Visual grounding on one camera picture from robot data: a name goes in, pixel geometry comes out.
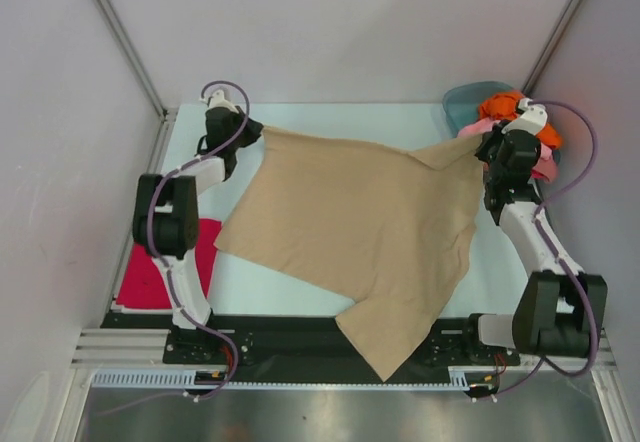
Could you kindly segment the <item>beige t shirt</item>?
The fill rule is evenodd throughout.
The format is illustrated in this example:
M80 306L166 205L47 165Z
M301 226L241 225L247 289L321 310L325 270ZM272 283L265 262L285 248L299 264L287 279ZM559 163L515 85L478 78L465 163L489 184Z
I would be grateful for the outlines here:
M220 251L352 300L336 322L381 380L429 334L470 265L477 136L406 151L263 130Z

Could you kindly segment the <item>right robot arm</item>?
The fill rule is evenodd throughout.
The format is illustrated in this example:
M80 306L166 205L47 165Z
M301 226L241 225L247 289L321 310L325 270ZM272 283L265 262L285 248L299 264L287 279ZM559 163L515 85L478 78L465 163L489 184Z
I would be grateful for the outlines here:
M463 355L484 363L497 347L535 355L596 359L608 287L563 250L530 175L541 153L538 138L506 122L482 137L477 158L487 166L484 206L515 247L528 276L511 315L479 314L461 338Z

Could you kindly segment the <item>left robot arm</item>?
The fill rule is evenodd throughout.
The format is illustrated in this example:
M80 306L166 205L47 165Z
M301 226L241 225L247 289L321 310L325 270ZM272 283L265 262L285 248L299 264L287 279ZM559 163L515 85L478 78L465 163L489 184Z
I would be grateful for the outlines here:
M165 175L144 173L139 177L132 220L134 242L160 272L173 311L172 323L192 330L185 347L202 362L219 354L221 338L204 327L212 309L196 266L198 198L231 177L236 152L254 144L263 125L242 108L224 102L206 109L205 129L194 159Z

